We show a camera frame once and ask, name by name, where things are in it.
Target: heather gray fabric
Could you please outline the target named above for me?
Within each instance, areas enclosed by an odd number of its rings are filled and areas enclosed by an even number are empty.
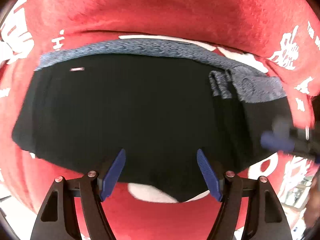
[[[267,77],[253,67],[219,56],[198,45],[181,41],[113,40],[89,44],[77,49],[49,52],[41,56],[40,65],[35,71],[74,58],[114,53],[187,58],[220,68],[225,72],[208,73],[214,96],[221,95],[222,98],[231,98],[231,93],[228,91],[228,80],[231,80],[239,99],[247,103],[268,102],[286,97],[279,78]]]

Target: red blanket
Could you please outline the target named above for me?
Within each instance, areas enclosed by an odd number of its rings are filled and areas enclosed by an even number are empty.
[[[141,33],[203,41],[227,49],[213,53],[236,60],[241,51],[254,54],[253,61],[283,81],[295,124],[312,126],[310,100],[320,91],[320,23],[305,0],[19,0],[1,27],[12,52],[0,70],[0,168],[11,192],[33,211],[56,176],[80,176],[32,159],[11,140],[40,55]],[[305,160],[275,154],[240,175],[266,175],[283,195],[307,169]],[[246,201],[238,228],[244,224]],[[76,206],[80,212],[79,200]],[[127,184],[117,184],[103,203],[122,240],[206,239],[219,206],[210,196],[180,204],[145,202],[135,199]],[[85,234],[82,216],[79,223]]]

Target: bolt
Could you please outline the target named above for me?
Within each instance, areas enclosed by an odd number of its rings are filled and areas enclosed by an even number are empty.
[[[227,171],[226,172],[226,175],[229,177],[229,178],[232,178],[235,176],[235,173],[233,171]]]
[[[56,177],[56,179],[54,180],[55,182],[61,182],[63,180],[62,176],[58,176]]]
[[[90,177],[90,178],[92,178],[92,177],[94,177],[96,175],[97,175],[97,173],[95,171],[89,171],[88,172],[88,177]]]
[[[261,176],[260,177],[260,181],[263,182],[263,183],[266,183],[268,181],[268,179],[265,176]]]

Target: small pink tag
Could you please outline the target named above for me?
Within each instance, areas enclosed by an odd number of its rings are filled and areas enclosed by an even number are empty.
[[[84,70],[84,67],[70,68],[70,71],[80,71],[80,70]]]

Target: folded black fabric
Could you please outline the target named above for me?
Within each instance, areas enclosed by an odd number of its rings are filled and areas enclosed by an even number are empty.
[[[119,181],[186,201],[207,190],[199,148],[235,172],[271,154],[253,147],[260,138],[252,134],[269,130],[277,111],[257,120],[260,106],[212,97],[213,70],[221,71],[191,59],[127,54],[56,63],[34,73],[12,138],[23,150],[82,173],[124,148]],[[282,114],[290,115],[286,98],[279,100]],[[274,101],[263,111],[279,106]]]

